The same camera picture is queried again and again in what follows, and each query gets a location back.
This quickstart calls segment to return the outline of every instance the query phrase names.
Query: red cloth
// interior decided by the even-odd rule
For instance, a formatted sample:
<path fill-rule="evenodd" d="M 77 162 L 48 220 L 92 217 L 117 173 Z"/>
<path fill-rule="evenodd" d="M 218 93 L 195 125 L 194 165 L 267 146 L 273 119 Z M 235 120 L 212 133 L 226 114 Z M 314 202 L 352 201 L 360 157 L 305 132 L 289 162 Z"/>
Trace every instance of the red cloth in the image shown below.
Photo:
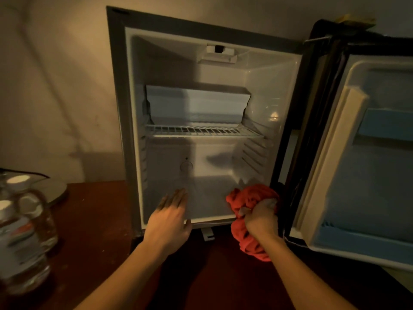
<path fill-rule="evenodd" d="M 231 224 L 231 231 L 234 238 L 240 242 L 240 249 L 246 254 L 253 255 L 261 261 L 269 262 L 271 260 L 264 251 L 264 248 L 262 248 L 258 241 L 248 233 L 247 228 L 245 227 L 244 218 L 238 214 L 240 208 L 247 207 L 253 209 L 257 203 L 264 199 L 278 200 L 279 196 L 271 188 L 262 184 L 257 184 L 246 187 L 242 191 L 235 188 L 226 198 L 237 217 Z"/>

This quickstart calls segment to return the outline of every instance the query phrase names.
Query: hand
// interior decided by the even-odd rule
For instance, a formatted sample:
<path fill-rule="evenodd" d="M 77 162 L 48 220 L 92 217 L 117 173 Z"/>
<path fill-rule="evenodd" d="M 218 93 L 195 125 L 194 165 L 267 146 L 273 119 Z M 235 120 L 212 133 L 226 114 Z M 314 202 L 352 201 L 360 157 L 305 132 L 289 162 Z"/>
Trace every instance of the hand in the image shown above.
<path fill-rule="evenodd" d="M 185 189 L 176 190 L 172 198 L 168 199 L 168 195 L 162 198 L 149 218 L 142 243 L 156 250 L 161 259 L 166 259 L 188 240 L 192 224 L 187 220 L 184 225 L 187 202 Z"/>
<path fill-rule="evenodd" d="M 245 215 L 247 230 L 259 243 L 278 236 L 278 217 L 274 214 L 276 202 L 275 199 L 262 200 Z"/>

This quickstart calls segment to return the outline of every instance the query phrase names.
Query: wall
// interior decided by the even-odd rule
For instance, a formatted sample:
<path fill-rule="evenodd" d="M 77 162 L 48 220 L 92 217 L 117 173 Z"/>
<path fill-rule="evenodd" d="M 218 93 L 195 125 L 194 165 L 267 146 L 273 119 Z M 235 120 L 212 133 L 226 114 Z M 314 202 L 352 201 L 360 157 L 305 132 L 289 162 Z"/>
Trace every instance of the wall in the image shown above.
<path fill-rule="evenodd" d="M 413 36 L 412 2 L 1 0 L 0 166 L 66 182 L 124 177 L 106 5 L 303 40 L 317 19 L 345 13 Z"/>

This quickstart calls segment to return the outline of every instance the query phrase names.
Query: wire shelf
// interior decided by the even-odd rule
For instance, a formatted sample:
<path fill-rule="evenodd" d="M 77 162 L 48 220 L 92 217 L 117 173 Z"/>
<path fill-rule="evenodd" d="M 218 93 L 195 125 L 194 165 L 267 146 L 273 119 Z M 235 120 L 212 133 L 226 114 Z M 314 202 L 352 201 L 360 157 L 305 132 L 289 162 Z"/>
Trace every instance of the wire shelf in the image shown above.
<path fill-rule="evenodd" d="M 146 125 L 146 130 L 151 137 L 264 137 L 243 125 L 237 127 Z"/>

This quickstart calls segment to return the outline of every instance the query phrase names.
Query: person's left hand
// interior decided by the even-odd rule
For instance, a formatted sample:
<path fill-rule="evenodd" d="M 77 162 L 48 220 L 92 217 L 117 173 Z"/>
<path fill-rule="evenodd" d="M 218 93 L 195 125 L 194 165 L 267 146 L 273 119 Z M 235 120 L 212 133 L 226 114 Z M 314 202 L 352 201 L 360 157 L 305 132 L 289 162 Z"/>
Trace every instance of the person's left hand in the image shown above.
<path fill-rule="evenodd" d="M 162 198 L 146 226 L 143 243 L 157 251 L 162 259 L 178 250 L 192 230 L 191 220 L 184 225 L 188 202 L 185 189 L 176 190 L 171 198 Z"/>

